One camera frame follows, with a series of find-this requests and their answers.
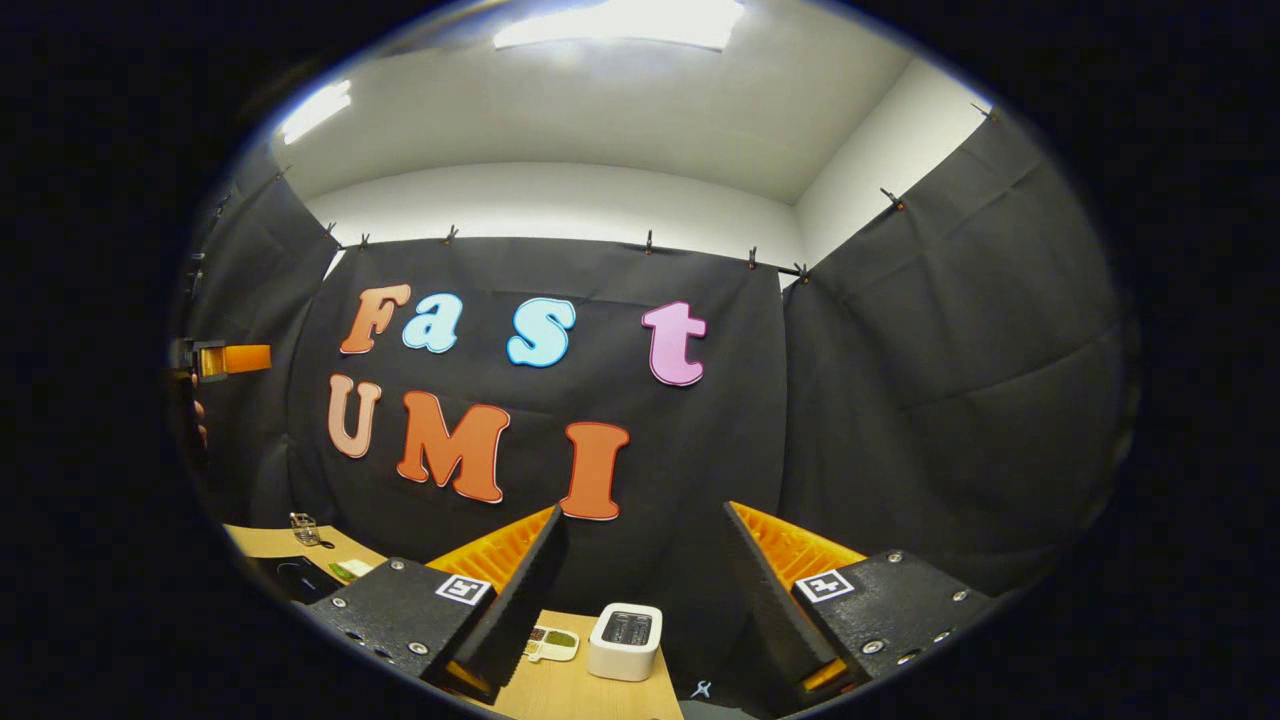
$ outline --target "table surface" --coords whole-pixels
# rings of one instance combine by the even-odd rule
[[[317,528],[320,539],[332,542],[333,550],[305,546],[293,537],[293,530],[239,528],[224,525],[232,541],[248,557],[292,557],[301,555],[326,573],[330,562],[361,560],[376,566],[387,560],[383,555],[357,543],[329,525]],[[640,683],[607,680],[586,671],[588,638],[595,626],[595,618],[543,610],[538,624],[547,628],[571,630],[581,643],[577,655],[568,662],[540,660],[530,662],[521,657],[511,678],[493,706],[481,707],[516,720],[563,720],[591,717],[600,720],[684,720],[676,692],[671,687],[667,661],[662,648],[654,659],[653,674]]]

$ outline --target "black cloth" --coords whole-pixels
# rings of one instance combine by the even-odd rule
[[[360,293],[407,283],[372,348],[343,355]],[[402,331],[420,300],[448,292],[463,302],[456,343],[443,354],[410,348]],[[570,346],[548,368],[515,365],[507,341],[516,309],[534,297],[568,300]],[[707,322],[687,357],[704,374],[687,387],[649,366],[652,331],[641,315],[675,301]],[[608,521],[566,518],[570,551],[547,601],[596,615],[609,602],[664,614],[663,647],[678,676],[709,678],[746,619],[723,562],[721,503],[773,511],[782,473],[786,368],[777,275],[742,260],[596,241],[458,238],[348,249],[311,305],[294,354],[288,413],[291,482],[298,509],[387,555],[429,561],[566,497],[577,421],[617,425]],[[328,434],[329,378],[381,388],[367,454],[352,459]],[[497,450],[503,498],[477,502],[435,482],[397,473],[404,452],[403,396],[439,398],[452,432],[474,405],[511,415]],[[356,432],[352,392],[347,432]]]
[[[339,246],[293,193],[265,143],[253,146],[211,193],[197,223],[204,279],[187,334],[271,346],[270,370],[234,374],[196,391],[209,429],[205,500],[223,523],[288,527],[289,363],[307,304]]]
[[[785,299],[781,516],[988,594],[1110,493],[1126,328],[1103,238],[1007,114]]]

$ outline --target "peach letter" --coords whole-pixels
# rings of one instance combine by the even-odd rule
[[[342,341],[343,355],[361,355],[374,348],[370,333],[383,334],[392,322],[392,311],[397,305],[408,302],[408,286],[371,287],[360,293],[360,310],[351,325],[351,334]]]
[[[425,483],[435,475],[435,484],[444,487],[458,462],[462,470],[453,489],[480,502],[502,502],[498,489],[498,438],[511,424],[511,415],[493,405],[472,405],[458,427],[444,427],[440,401],[429,392],[404,393],[408,429],[404,432],[404,459],[396,466],[402,478]],[[426,454],[426,464],[422,454]]]
[[[561,510],[582,520],[612,520],[618,516],[613,502],[613,461],[618,450],[631,442],[622,428],[604,423],[573,423],[564,428],[573,442],[573,474],[568,480],[568,497]]]
[[[347,457],[364,457],[369,452],[369,441],[374,437],[374,404],[383,396],[383,388],[374,383],[360,383],[360,419],[356,420],[356,437],[347,434],[347,397],[355,383],[347,375],[329,378],[329,439]]]

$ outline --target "hand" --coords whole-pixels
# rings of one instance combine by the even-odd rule
[[[192,373],[191,374],[191,389],[195,391],[197,387],[200,387],[200,377],[196,375],[195,373]],[[205,419],[205,406],[201,405],[200,401],[197,400],[196,401],[196,420],[204,420],[204,419]],[[202,424],[197,424],[196,429],[200,430],[200,439],[204,441],[205,450],[209,450],[209,430]]]

